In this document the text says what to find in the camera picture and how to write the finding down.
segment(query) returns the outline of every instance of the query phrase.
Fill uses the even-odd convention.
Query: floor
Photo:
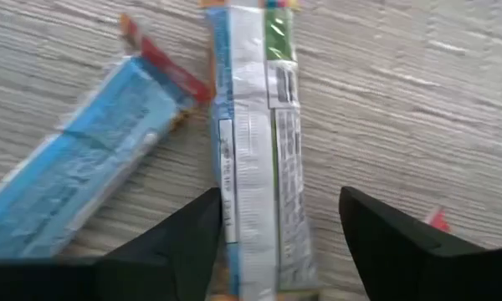
[[[0,0],[0,178],[120,54],[118,13],[205,79],[196,0]],[[306,206],[325,300],[365,300],[337,214],[341,186],[502,247],[502,0],[301,0],[295,37]],[[100,254],[213,185],[207,111],[160,144],[67,254]]]

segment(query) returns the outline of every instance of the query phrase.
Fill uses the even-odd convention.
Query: red wrapper end
[[[133,46],[139,48],[141,56],[158,67],[181,89],[192,95],[198,103],[207,103],[211,99],[208,87],[181,66],[173,63],[166,53],[161,51],[152,40],[141,32],[137,24],[127,14],[121,14],[121,32]]]

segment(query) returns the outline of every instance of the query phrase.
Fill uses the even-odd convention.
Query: gray carpet
[[[148,22],[206,79],[195,0],[0,0],[0,179],[118,57],[118,13]],[[502,0],[302,1],[306,206],[325,299],[366,299],[341,236],[341,186],[424,217],[444,205],[453,233],[502,246]],[[130,240],[213,184],[206,110],[148,156],[66,254]]]

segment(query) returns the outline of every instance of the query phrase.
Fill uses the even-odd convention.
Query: packaged snack
[[[139,37],[138,54],[124,57],[70,120],[2,180],[0,258],[59,252],[175,122],[207,101],[204,84],[147,37],[132,34],[137,26],[127,16],[122,22],[126,38]]]
[[[212,33],[213,161],[225,211],[230,293],[257,300],[314,292],[303,208],[295,3],[201,4]]]

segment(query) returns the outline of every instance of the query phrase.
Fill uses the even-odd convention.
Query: nutrition label
[[[279,183],[281,287],[314,277],[308,223],[303,208],[303,170],[298,110],[275,110]]]

